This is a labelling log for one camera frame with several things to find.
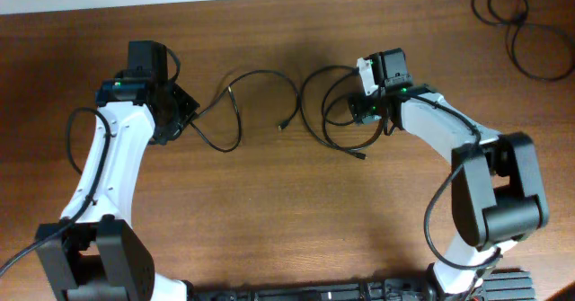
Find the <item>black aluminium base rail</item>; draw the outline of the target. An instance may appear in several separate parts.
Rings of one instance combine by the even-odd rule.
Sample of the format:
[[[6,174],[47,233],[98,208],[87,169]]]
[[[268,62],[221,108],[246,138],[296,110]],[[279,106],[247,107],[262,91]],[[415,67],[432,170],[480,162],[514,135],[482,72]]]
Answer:
[[[425,279],[385,279],[349,284],[278,289],[239,289],[196,292],[193,301],[527,301],[535,300],[528,271],[495,272],[478,287],[456,295],[442,294]]]

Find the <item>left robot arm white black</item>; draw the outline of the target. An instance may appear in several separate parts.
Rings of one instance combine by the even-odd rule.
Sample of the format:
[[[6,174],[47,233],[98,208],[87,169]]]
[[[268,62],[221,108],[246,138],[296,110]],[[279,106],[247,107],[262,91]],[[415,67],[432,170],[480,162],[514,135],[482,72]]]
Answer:
[[[199,104],[177,85],[175,54],[152,40],[128,44],[128,66],[105,80],[90,112],[93,142],[58,222],[39,226],[36,253],[58,300],[191,300],[187,280],[159,274],[132,228],[146,148],[177,139]]]

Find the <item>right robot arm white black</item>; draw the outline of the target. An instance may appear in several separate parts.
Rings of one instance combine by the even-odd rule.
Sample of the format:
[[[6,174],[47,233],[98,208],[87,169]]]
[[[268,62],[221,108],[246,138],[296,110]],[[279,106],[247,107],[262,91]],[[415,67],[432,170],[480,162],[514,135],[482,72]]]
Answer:
[[[550,218],[535,144],[523,132],[501,134],[451,106],[426,85],[417,86],[401,49],[359,58],[353,73],[362,90],[348,99],[357,123],[375,121],[379,131],[395,129],[420,138],[451,165],[424,213],[446,189],[451,190],[456,234],[446,252],[424,236],[436,256],[422,279],[389,279],[385,298],[413,300],[488,300],[486,286],[509,278],[493,270],[503,254]]]

